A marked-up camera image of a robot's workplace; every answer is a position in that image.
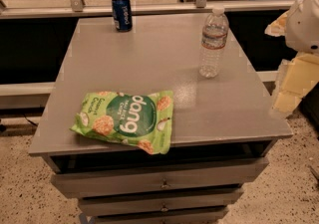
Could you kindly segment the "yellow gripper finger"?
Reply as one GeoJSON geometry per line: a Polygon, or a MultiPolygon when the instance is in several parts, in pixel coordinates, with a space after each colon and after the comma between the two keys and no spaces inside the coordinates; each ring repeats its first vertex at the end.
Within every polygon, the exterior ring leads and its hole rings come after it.
{"type": "Polygon", "coordinates": [[[280,37],[286,34],[286,20],[288,12],[281,14],[275,21],[270,23],[264,33],[272,37],[280,37]]]}
{"type": "Polygon", "coordinates": [[[318,83],[318,54],[299,52],[292,61],[283,60],[272,94],[272,109],[279,114],[292,114],[318,83]]]}

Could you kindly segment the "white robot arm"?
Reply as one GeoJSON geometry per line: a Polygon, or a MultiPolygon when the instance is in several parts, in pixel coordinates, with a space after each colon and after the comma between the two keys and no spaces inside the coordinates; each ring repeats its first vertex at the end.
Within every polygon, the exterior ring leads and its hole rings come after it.
{"type": "Polygon", "coordinates": [[[288,117],[319,83],[319,0],[295,0],[264,33],[283,36],[286,46],[297,52],[279,65],[272,94],[271,111],[288,117]]]}

